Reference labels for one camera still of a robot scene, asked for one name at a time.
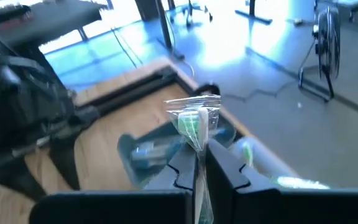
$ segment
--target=electric fan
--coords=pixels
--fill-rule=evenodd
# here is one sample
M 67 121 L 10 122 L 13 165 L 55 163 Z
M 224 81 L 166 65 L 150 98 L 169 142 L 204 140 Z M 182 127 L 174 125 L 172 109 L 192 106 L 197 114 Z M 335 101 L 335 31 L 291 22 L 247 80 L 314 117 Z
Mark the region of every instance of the electric fan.
M 303 67 L 306 58 L 303 61 L 298 73 L 298 86 L 300 89 L 306 90 L 325 102 L 334 97 L 332 79 L 336 79 L 339 75 L 339 58 L 340 58 L 340 20 L 336 7 L 327 7 L 318 14 L 317 24 L 313 26 L 314 41 L 309 48 L 306 56 L 308 58 L 311 49 L 314 46 L 316 55 L 318 56 L 318 65 L 312 67 Z M 325 88 L 316 88 L 317 91 L 306 88 L 303 85 L 303 75 L 307 70 L 315 70 L 318 68 L 320 79 L 325 78 L 329 91 Z

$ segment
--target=desk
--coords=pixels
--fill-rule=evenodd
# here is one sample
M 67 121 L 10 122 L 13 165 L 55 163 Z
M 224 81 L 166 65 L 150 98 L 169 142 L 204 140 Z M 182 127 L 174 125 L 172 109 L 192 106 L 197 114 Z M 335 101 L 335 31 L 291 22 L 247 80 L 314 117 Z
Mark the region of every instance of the desk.
M 167 58 L 161 58 L 136 70 L 122 74 L 79 92 L 77 105 L 106 95 L 131 83 L 149 76 L 167 65 L 173 67 L 180 78 L 192 88 L 198 84 L 179 70 Z M 178 85 L 170 85 L 97 120 L 89 129 L 83 131 L 75 143 L 75 161 L 81 189 L 83 190 L 130 190 L 134 186 L 123 168 L 117 151 L 117 142 L 123 133 L 135 138 L 169 121 L 163 108 L 164 100 L 187 97 Z M 221 115 L 230 121 L 241 134 L 251 136 L 250 131 L 226 109 Z M 268 170 L 273 175 L 297 174 L 273 152 L 256 152 L 255 162 L 260 170 Z M 25 157 L 25 163 L 32 175 L 49 194 L 70 190 L 48 156 L 48 149 Z M 34 203 L 23 195 L 0 186 L 0 223 L 27 223 L 27 217 Z
M 22 57 L 38 61 L 56 75 L 39 46 L 75 29 L 100 20 L 103 5 L 87 1 L 64 0 L 31 6 L 33 18 L 18 26 L 0 30 L 0 38 Z

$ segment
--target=concrete floor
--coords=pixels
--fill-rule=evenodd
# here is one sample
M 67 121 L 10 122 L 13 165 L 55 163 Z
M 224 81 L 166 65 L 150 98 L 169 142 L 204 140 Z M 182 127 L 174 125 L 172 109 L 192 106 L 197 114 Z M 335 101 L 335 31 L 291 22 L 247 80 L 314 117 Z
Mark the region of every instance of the concrete floor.
M 313 0 L 276 2 L 270 7 L 279 10 L 271 14 L 269 26 L 222 7 L 212 23 L 196 14 L 195 21 L 203 25 L 187 30 L 179 14 L 173 26 L 176 47 L 193 65 L 196 81 L 217 83 L 229 111 L 301 176 L 333 187 L 358 187 L 358 111 L 340 100 L 324 104 L 301 93 L 291 77 L 310 46 L 311 27 L 294 27 L 285 19 L 313 20 Z M 169 55 L 157 41 L 162 38 L 159 21 L 136 22 L 120 29 L 118 36 L 130 46 L 121 41 L 137 66 Z M 341 41 L 334 88 L 358 106 L 358 28 L 344 24 Z M 47 59 L 62 81 L 77 90 L 134 69 L 112 33 L 50 53 Z M 312 55 L 306 64 L 314 63 Z M 186 65 L 179 66 L 190 74 Z M 315 77 L 308 76 L 324 86 Z M 292 84 L 276 98 L 255 95 L 243 102 L 227 96 L 246 98 L 255 89 L 277 91 L 286 83 Z

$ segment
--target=clear plastic bag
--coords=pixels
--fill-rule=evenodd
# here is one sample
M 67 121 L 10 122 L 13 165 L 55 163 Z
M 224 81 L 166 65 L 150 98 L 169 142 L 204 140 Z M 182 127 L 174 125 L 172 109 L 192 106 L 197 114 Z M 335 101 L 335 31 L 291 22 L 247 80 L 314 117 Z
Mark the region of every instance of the clear plastic bag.
M 186 142 L 197 152 L 199 162 L 197 182 L 200 183 L 197 186 L 200 189 L 196 189 L 196 192 L 203 194 L 200 222 L 213 223 L 213 211 L 206 181 L 204 149 L 208 139 L 213 135 L 213 131 L 218 128 L 221 97 L 204 95 L 169 100 L 165 104 L 171 122 L 185 137 Z

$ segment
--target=fan stand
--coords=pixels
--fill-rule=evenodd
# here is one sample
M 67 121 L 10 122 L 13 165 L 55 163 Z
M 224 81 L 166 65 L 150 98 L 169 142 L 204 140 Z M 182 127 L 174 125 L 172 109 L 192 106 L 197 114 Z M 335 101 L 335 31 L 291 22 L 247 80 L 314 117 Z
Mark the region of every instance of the fan stand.
M 315 47 L 315 52 L 316 52 L 317 55 L 322 54 L 325 51 L 327 51 L 327 49 L 325 49 L 324 44 L 323 44 L 323 46 L 319 46 L 318 42 L 316 43 L 316 40 L 318 39 L 318 26 L 314 25 L 312 35 L 314 37 L 314 41 L 310 45 L 309 51 L 308 51 L 304 61 L 302 62 L 301 68 L 300 68 L 300 70 L 298 72 L 298 88 L 300 90 L 305 90 L 308 93 L 311 93 L 312 95 L 323 99 L 324 102 L 327 103 L 332 98 L 334 98 L 334 96 L 335 96 L 333 84 L 331 82 L 331 74 L 330 74 L 329 68 L 327 68 L 326 65 L 320 65 L 321 64 L 320 59 L 319 59 L 319 64 L 318 65 L 313 65 L 313 66 L 309 66 L 309 67 L 304 67 L 303 66 L 305 64 L 305 62 L 306 62 L 306 59 L 309 57 L 311 49 L 313 48 L 313 46 Z M 329 91 L 327 91 L 324 88 L 319 87 L 318 85 L 314 85 L 313 89 L 303 85 L 303 80 L 304 80 L 303 77 L 304 77 L 305 72 L 311 72 L 311 71 L 315 71 L 315 70 L 319 70 L 320 77 L 321 77 L 321 73 L 324 74 L 324 76 L 326 77 L 326 81 L 327 81 L 327 84 L 328 84 Z

